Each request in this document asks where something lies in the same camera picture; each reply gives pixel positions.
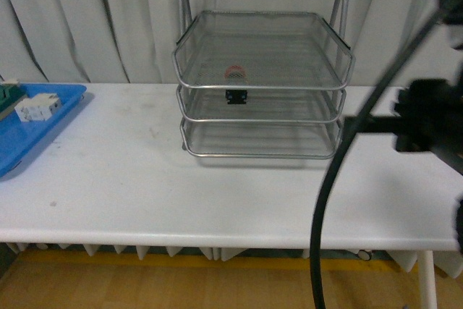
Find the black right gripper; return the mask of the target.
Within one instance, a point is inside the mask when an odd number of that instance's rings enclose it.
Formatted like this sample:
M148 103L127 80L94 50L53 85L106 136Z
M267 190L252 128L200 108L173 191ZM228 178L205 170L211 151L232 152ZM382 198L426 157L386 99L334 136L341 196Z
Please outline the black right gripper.
M430 152L454 171L462 173L462 78L414 80L396 94L391 116L372 116L370 111L385 88L378 86L357 116L345 118L343 138L347 152L359 133L392 134L400 153Z

